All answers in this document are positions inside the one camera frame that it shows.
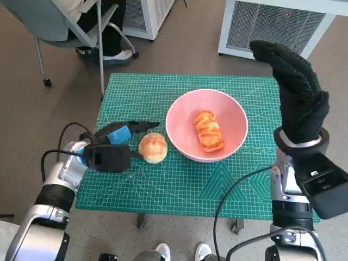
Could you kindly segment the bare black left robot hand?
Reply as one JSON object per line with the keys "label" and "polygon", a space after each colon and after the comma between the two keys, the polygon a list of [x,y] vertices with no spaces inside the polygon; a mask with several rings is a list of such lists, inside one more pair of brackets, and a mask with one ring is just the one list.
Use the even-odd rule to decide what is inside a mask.
{"label": "bare black left robot hand", "polygon": [[85,147],[83,155],[86,161],[96,166],[129,165],[131,159],[142,159],[151,164],[163,161],[167,156],[168,145],[163,135],[159,133],[146,134],[134,152],[124,142],[135,134],[144,133],[159,126],[159,122],[125,121],[113,122],[90,138],[92,143]]}

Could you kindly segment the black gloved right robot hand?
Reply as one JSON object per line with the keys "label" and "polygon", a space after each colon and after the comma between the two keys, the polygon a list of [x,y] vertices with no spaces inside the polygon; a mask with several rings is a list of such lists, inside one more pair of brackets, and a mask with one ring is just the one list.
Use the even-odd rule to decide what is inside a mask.
{"label": "black gloved right robot hand", "polygon": [[272,67],[287,138],[295,144],[317,139],[330,110],[329,94],[322,90],[311,64],[279,43],[253,40],[250,49],[255,60]]}

